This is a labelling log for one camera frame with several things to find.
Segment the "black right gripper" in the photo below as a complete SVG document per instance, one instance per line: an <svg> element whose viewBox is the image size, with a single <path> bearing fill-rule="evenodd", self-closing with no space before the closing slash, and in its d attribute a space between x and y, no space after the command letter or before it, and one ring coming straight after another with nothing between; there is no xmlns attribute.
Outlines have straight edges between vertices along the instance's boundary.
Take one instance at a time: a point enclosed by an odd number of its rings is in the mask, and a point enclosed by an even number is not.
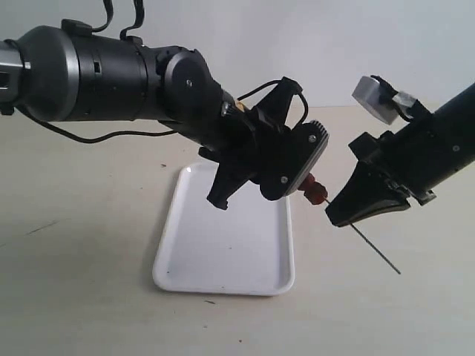
<svg viewBox="0 0 475 356"><path fill-rule="evenodd" d="M404 197L390 194L371 167L404 187L421 205L432 200L433 188L474 161L474 114L433 113L379 138L365 132L349 147L360 162L325 209L338 227L410 208Z"/></svg>

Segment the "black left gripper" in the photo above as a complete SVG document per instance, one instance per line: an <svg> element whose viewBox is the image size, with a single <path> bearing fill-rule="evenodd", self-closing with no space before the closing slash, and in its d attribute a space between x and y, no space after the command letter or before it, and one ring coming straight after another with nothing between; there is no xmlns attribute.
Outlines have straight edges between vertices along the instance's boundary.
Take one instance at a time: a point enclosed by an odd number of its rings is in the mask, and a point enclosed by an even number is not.
<svg viewBox="0 0 475 356"><path fill-rule="evenodd" d="M278 149L290 136L286 118L292 99L300 95L301 86L284 76L239 96L232 104L223 103L227 146L198 151L218 164L207 196L214 207L226 210L230 196L246 182L260 185L270 173Z"/></svg>

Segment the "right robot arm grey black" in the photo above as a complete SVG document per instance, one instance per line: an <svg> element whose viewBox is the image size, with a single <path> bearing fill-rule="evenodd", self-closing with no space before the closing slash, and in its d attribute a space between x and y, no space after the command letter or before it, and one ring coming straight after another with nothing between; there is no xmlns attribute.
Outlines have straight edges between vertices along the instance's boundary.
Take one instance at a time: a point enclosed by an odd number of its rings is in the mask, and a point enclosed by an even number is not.
<svg viewBox="0 0 475 356"><path fill-rule="evenodd" d="M474 161L473 86L434 112L420 106L414 114L396 133L364 132L349 144L358 162L326 208L334 226L407 210L410 197L426 205L433 188Z"/></svg>

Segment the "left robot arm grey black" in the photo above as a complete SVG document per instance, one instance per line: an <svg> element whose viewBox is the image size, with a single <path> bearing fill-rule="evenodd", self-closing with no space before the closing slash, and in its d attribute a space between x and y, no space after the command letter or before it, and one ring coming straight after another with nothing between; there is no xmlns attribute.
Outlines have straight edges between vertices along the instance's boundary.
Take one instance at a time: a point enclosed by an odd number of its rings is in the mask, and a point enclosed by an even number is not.
<svg viewBox="0 0 475 356"><path fill-rule="evenodd" d="M227 209L247 182L268 200L301 184L285 125L297 85L283 79L253 108L214 80L197 50L149 48L38 26L1 42L1 112L41 123L156 120L218 165L209 202Z"/></svg>

